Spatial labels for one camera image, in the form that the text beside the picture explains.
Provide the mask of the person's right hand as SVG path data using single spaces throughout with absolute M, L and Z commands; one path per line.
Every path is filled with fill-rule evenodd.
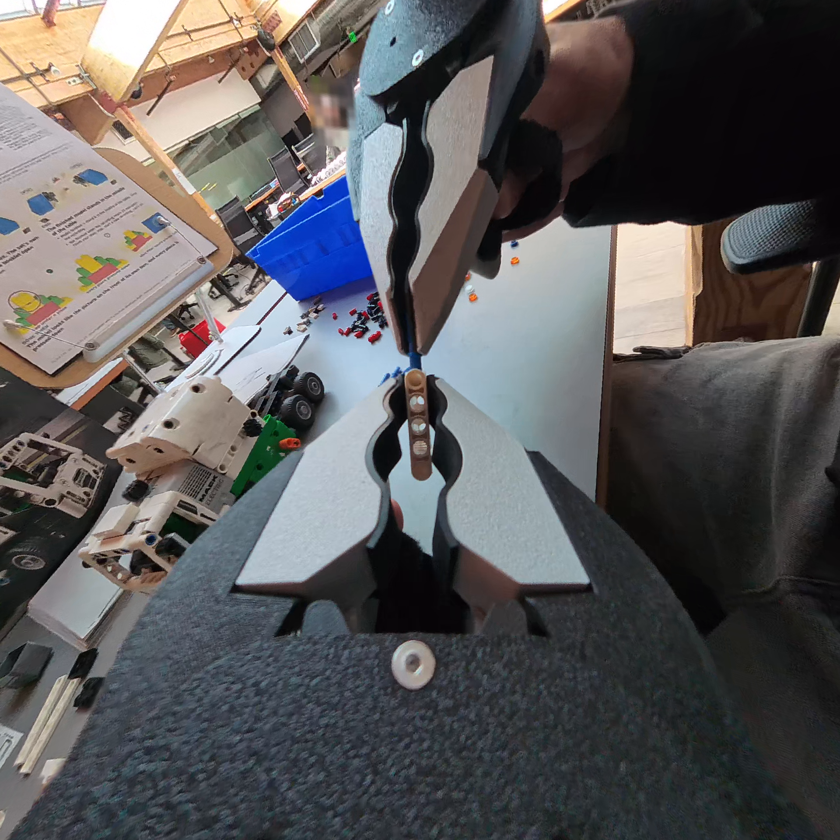
M 547 33 L 548 69 L 523 116 L 560 138 L 560 201 L 543 220 L 507 231 L 505 242 L 524 239 L 560 217 L 571 184 L 612 153 L 624 132 L 624 102 L 634 66 L 634 44 L 624 21 L 611 15 L 550 23 Z

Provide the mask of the person's right forearm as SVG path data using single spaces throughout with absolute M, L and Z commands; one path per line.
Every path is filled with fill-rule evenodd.
M 570 185 L 573 227 L 704 224 L 838 199 L 837 1 L 624 2 L 633 67 L 612 151 Z

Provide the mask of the white green lego truck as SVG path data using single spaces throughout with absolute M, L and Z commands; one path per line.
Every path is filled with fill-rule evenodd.
M 216 376 L 159 395 L 108 457 L 133 480 L 80 549 L 85 567 L 150 593 L 194 542 L 301 446 L 326 389 L 291 364 L 242 402 Z

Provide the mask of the person's grey trousers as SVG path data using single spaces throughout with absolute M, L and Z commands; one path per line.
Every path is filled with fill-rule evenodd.
M 607 511 L 821 838 L 839 834 L 838 436 L 836 335 L 614 356 Z

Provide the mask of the small tan lego pieces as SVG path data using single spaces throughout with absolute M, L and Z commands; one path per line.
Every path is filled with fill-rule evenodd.
M 282 335 L 287 337 L 308 332 L 312 324 L 321 318 L 325 310 L 321 295 L 306 301 L 294 301 L 289 298 L 288 302 L 289 307 L 284 310 L 288 318 L 283 322 L 281 332 Z M 292 303 L 298 305 L 297 309 L 291 309 Z

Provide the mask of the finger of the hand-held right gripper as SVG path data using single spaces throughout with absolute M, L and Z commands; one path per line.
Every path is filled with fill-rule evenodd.
M 419 247 L 424 151 L 415 121 L 384 122 L 361 146 L 360 231 L 372 276 L 394 330 L 417 330 L 410 278 Z
M 427 112 L 422 140 L 430 180 L 408 270 L 419 354 L 431 350 L 452 311 L 498 196 L 479 166 L 493 64 L 487 57 L 460 71 Z

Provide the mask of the pile of red black pins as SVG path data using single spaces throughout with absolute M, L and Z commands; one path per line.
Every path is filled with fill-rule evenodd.
M 381 342 L 385 331 L 390 328 L 380 294 L 369 293 L 364 303 L 349 310 L 350 320 L 338 327 L 338 334 L 344 338 L 366 341 L 370 345 Z

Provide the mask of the red plastic crate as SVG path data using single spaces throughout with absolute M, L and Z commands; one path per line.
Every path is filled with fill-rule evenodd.
M 177 337 L 182 351 L 191 360 L 195 360 L 215 341 L 206 320 L 180 329 Z

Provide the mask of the black mesh office chair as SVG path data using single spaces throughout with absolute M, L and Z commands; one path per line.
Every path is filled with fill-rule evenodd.
M 724 266 L 751 275 L 812 265 L 797 336 L 823 333 L 839 282 L 839 198 L 763 206 L 730 223 L 721 236 Z
M 297 159 L 288 149 L 284 148 L 271 155 L 268 163 L 282 193 L 297 196 L 308 189 L 303 173 L 298 169 Z
M 216 215 L 243 257 L 246 257 L 247 253 L 266 236 L 237 196 L 220 206 L 216 210 Z

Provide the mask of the white lego beam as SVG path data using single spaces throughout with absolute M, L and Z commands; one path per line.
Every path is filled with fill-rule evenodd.
M 433 472 L 427 377 L 422 370 L 412 368 L 404 374 L 403 383 L 411 472 L 416 480 L 427 480 Z

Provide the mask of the black lego box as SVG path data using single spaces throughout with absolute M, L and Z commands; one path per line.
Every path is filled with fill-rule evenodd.
M 73 554 L 122 469 L 117 435 L 9 371 L 1 372 L 2 635 Z

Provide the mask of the printed instruction sheet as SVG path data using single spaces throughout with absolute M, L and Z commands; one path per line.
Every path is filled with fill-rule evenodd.
M 223 247 L 2 87 L 1 341 L 55 376 L 97 364 L 216 272 Z

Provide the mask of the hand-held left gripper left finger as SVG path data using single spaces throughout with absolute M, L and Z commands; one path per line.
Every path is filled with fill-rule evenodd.
M 239 572 L 240 591 L 361 609 L 377 589 L 371 553 L 392 513 L 402 424 L 396 377 L 305 447 Z

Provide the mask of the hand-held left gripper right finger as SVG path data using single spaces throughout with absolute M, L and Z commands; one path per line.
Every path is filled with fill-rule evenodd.
M 580 592 L 591 580 L 526 449 L 441 378 L 434 556 L 462 599 Z

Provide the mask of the blue plastic bin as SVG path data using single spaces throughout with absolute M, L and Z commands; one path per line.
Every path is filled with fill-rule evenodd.
M 295 301 L 372 276 L 345 176 L 302 203 L 246 255 Z

